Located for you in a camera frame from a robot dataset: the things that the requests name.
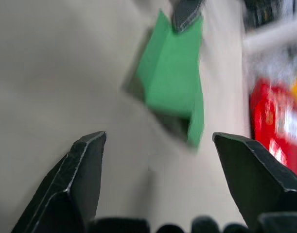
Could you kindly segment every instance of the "white surface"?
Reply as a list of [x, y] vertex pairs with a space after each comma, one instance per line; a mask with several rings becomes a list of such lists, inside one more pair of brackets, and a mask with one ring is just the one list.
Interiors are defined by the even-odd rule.
[[120, 92], [166, 0], [0, 1], [0, 233], [10, 232], [42, 178], [81, 136], [107, 131], [97, 216], [146, 217], [152, 232], [211, 215], [242, 222], [211, 140], [248, 134], [239, 1], [203, 10], [205, 131], [198, 152], [171, 138]]
[[253, 55], [264, 50], [278, 48], [297, 40], [297, 17], [280, 20], [263, 26], [243, 38], [242, 49], [245, 55]]

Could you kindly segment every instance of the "green object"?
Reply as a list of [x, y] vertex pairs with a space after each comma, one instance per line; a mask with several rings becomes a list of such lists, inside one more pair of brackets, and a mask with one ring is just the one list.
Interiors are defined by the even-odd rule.
[[188, 141], [198, 146], [204, 128], [198, 70], [202, 18], [176, 34], [160, 11], [154, 32], [140, 61], [137, 76], [145, 104], [156, 111], [190, 120]]

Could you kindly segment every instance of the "green cardboard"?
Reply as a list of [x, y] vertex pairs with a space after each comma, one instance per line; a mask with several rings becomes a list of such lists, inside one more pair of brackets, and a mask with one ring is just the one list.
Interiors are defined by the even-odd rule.
[[156, 111], [190, 120], [188, 141], [198, 146], [203, 132], [203, 99], [198, 70], [202, 18], [183, 33], [172, 30], [160, 11], [137, 76], [145, 104]]

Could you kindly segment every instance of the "red package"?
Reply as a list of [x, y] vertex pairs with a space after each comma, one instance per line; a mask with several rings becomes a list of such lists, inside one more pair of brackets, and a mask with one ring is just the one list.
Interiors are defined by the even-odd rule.
[[297, 174], [297, 101], [282, 84], [258, 80], [250, 108], [255, 139]]

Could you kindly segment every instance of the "red object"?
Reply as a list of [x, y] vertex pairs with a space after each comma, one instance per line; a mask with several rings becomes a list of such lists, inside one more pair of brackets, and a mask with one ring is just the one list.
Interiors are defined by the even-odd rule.
[[297, 101], [282, 84], [258, 80], [250, 108], [255, 139], [297, 174]]

